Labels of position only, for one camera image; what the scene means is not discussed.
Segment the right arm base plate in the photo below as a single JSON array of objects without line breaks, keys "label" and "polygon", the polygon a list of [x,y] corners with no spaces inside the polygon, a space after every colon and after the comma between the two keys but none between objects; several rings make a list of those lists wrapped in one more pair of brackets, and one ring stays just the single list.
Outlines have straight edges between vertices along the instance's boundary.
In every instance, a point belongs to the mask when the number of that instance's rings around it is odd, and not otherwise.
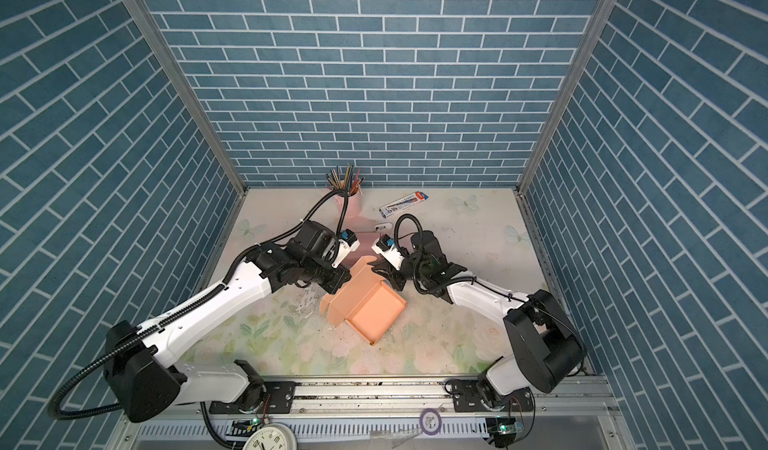
[{"label": "right arm base plate", "polygon": [[477,379],[452,378],[443,382],[444,391],[458,413],[532,412],[535,404],[529,388],[501,396],[487,382]]}]

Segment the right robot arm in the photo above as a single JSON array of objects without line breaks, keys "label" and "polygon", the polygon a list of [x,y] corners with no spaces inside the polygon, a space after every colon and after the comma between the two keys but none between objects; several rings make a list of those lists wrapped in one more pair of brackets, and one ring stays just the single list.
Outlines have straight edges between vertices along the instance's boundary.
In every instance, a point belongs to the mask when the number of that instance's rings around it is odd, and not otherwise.
[{"label": "right robot arm", "polygon": [[371,249],[374,271],[397,290],[411,281],[417,292],[472,310],[504,326],[512,354],[481,372],[476,394],[489,408],[506,404],[519,390],[551,393],[580,367],[586,348],[557,299],[545,290],[514,293],[450,262],[431,231],[411,236],[412,248],[381,236]]}]

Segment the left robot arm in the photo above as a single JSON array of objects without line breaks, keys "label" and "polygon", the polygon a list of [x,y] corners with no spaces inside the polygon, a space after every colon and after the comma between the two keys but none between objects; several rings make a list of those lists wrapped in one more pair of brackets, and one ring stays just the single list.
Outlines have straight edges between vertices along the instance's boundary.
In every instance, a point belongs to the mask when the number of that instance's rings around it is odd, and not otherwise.
[{"label": "left robot arm", "polygon": [[351,278],[342,262],[359,246],[351,230],[334,233],[307,221],[284,245],[247,248],[222,280],[176,308],[138,326],[114,326],[105,347],[116,355],[106,363],[104,378],[119,408],[133,423],[200,402],[234,404],[241,412],[258,409],[266,387],[247,361],[195,366],[182,363],[182,356],[240,310],[283,287],[315,284],[335,294]]}]

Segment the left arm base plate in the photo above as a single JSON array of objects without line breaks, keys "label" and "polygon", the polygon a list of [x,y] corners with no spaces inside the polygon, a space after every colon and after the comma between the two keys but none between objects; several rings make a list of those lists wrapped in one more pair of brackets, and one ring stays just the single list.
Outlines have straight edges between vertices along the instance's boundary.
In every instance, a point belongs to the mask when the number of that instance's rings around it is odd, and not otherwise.
[{"label": "left arm base plate", "polygon": [[295,390],[294,381],[267,381],[260,387],[249,386],[244,395],[232,403],[211,402],[208,411],[214,415],[289,414]]}]

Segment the peach paper box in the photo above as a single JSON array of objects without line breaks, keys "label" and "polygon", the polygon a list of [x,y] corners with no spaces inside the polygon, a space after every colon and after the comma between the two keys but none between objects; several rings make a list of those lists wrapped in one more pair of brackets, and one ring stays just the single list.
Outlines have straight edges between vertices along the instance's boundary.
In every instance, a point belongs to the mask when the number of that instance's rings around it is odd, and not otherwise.
[{"label": "peach paper box", "polygon": [[371,346],[375,345],[405,310],[406,301],[373,271],[373,256],[361,257],[351,268],[351,279],[335,295],[325,295],[319,311],[333,327],[346,323]]}]

